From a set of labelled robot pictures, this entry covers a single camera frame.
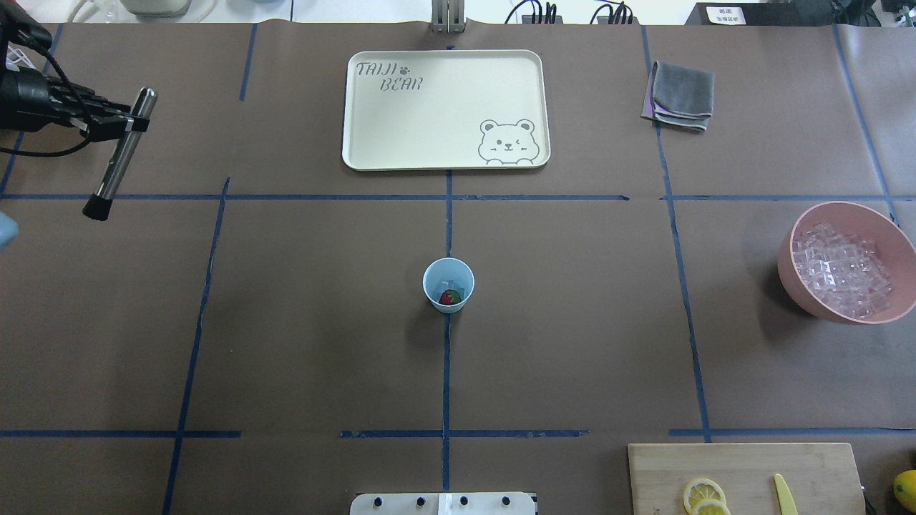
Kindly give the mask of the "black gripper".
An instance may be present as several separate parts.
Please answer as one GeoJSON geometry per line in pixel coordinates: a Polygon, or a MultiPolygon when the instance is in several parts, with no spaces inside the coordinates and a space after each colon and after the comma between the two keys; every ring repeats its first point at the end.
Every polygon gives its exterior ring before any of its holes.
{"type": "Polygon", "coordinates": [[[2,74],[1,128],[36,132],[48,124],[78,127],[89,142],[117,140],[130,132],[147,131],[149,117],[133,115],[133,107],[94,91],[66,84],[35,69],[7,69],[2,74]]]}

